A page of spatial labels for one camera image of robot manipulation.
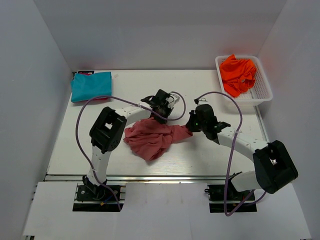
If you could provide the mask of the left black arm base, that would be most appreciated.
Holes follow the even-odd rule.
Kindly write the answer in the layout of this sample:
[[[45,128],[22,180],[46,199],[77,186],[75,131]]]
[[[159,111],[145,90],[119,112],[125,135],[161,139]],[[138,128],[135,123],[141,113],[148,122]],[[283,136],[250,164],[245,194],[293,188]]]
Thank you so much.
[[[97,194],[92,193],[84,184],[78,184],[73,201],[73,212],[119,213],[121,210],[113,194],[102,187]]]

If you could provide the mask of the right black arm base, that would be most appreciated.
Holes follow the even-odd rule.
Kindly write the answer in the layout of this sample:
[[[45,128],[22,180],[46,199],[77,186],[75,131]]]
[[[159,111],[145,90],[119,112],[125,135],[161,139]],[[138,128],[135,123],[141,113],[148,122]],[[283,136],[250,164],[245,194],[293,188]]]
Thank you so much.
[[[209,212],[210,213],[224,213],[224,190],[223,184],[211,184],[204,190],[209,200]],[[235,209],[241,201],[250,193],[249,190],[238,192],[230,183],[227,189],[226,197],[226,210],[230,213]],[[257,212],[257,206],[254,203],[256,200],[255,195],[252,194],[247,201],[242,204],[235,212],[236,213],[255,213]]]

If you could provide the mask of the dusty red t-shirt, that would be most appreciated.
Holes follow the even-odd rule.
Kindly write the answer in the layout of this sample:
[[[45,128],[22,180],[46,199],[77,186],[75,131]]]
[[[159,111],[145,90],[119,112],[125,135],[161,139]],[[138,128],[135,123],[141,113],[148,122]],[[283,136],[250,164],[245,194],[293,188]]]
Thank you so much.
[[[172,144],[193,136],[184,125],[161,124],[153,117],[137,121],[124,130],[123,141],[146,162],[161,157]]]

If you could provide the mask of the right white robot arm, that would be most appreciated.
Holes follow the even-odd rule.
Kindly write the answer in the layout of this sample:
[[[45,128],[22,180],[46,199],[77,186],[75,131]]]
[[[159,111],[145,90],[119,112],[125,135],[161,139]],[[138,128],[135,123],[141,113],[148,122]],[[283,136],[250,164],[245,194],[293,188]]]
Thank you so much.
[[[259,189],[274,194],[299,176],[281,141],[267,142],[236,131],[230,124],[218,121],[209,104],[190,111],[186,128],[192,133],[204,133],[208,140],[229,147],[253,162],[254,170],[235,173],[229,178],[225,192],[233,200],[244,191]]]

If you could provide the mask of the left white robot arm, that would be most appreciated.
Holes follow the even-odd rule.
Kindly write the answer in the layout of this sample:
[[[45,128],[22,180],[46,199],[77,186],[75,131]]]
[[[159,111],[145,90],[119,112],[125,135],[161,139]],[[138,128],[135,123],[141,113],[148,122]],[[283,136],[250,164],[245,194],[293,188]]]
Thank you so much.
[[[179,100],[180,97],[173,92],[160,89],[154,96],[145,97],[135,105],[118,109],[107,106],[102,109],[89,131],[92,145],[90,162],[93,167],[82,179],[90,196],[96,200],[105,196],[106,187],[103,184],[107,182],[110,156],[120,144],[125,128],[148,117],[153,117],[158,123],[166,123]]]

